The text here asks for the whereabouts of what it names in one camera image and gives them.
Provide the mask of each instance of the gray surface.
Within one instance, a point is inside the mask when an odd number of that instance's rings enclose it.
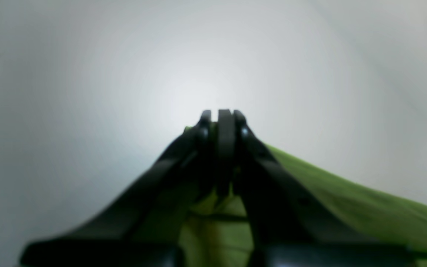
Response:
[[[427,203],[427,1],[0,0],[0,266],[93,216],[202,110]]]

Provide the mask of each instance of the white background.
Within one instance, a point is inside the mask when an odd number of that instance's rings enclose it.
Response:
[[[427,204],[427,0],[0,0],[0,267],[219,108]]]

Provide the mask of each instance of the white wall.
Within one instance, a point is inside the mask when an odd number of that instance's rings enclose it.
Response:
[[[70,229],[204,109],[427,204],[427,1],[0,0],[0,266]]]

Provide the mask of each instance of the green cloth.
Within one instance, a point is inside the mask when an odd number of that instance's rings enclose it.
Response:
[[[427,252],[427,206],[338,177],[267,146],[278,162],[332,213],[357,231],[383,242]],[[187,267],[244,267],[253,250],[246,212],[238,196],[215,193],[195,204],[181,230]],[[427,260],[419,260],[427,267]]]

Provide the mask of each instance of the green fabric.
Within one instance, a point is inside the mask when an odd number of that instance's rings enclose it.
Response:
[[[387,243],[427,252],[426,205],[355,184],[268,148],[283,168],[352,228]],[[246,218],[246,212],[236,196],[219,200],[212,193],[193,206],[179,239],[187,266],[246,266],[253,241],[248,222],[240,218]],[[427,260],[419,260],[418,265],[427,267]]]

